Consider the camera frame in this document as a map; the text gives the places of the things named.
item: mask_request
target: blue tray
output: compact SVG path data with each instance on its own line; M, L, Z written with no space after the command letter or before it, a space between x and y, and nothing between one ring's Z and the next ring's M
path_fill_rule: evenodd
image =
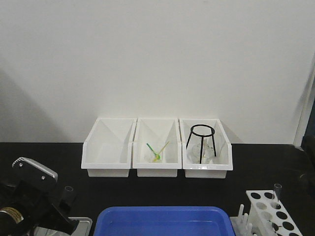
M227 214L214 206L110 207L94 236L235 236Z

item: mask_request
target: storage bin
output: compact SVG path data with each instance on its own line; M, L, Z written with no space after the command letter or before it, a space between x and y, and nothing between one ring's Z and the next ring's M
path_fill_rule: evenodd
M83 143L82 169L90 177L128 177L135 118L98 118Z
M214 128L214 141L217 156L212 156L209 163L200 164L195 162L194 147L201 143L201 138L191 135L186 148L190 129L197 124L205 124ZM226 172L233 170L232 145L227 138L219 119L186 119L180 118L180 132L182 137L183 169L185 176L191 178L225 178ZM212 137L205 139L205 142L213 150Z
M235 236L227 214L214 206L110 207L94 236Z
M156 160L150 147L159 152L165 145ZM176 177L177 170L182 168L178 120L139 118L133 151L133 168L139 177Z

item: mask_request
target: test tube rack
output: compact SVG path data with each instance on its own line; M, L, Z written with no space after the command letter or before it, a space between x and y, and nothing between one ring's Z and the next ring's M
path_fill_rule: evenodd
M302 236L281 201L275 202L272 190L246 191L251 202L250 213L230 217L236 236Z

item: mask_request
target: black table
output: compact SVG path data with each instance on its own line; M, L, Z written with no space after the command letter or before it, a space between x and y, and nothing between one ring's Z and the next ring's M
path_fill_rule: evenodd
M226 179L137 177L88 177L81 169L82 143L0 143L0 179L14 176L11 165L18 157L32 158L59 175L55 192L72 186L78 196L69 216L87 216L93 220L93 235L98 215L112 206L216 206L236 216L240 204L249 213L246 190L273 189L283 186L281 202L303 236L315 235L315 200L308 194L303 177L314 176L307 155L290 145L232 145L234 170Z

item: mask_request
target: test tube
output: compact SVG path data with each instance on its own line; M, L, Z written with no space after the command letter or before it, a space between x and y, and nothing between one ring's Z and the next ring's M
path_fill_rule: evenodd
M243 210L244 210L244 204L240 205L240 209L238 211L238 217L237 217L237 223L241 224L243 219Z
M252 236L252 223L247 224L247 234L246 236Z
M282 189L282 185L279 183L275 183L272 199L276 203L279 203L280 201L281 189Z
M242 228L245 229L247 225L247 220L248 220L248 214L245 213L243 217L243 222L242 222Z
M70 211L75 198L76 192L74 191L74 189L71 186L66 186L64 187L59 206L65 211Z

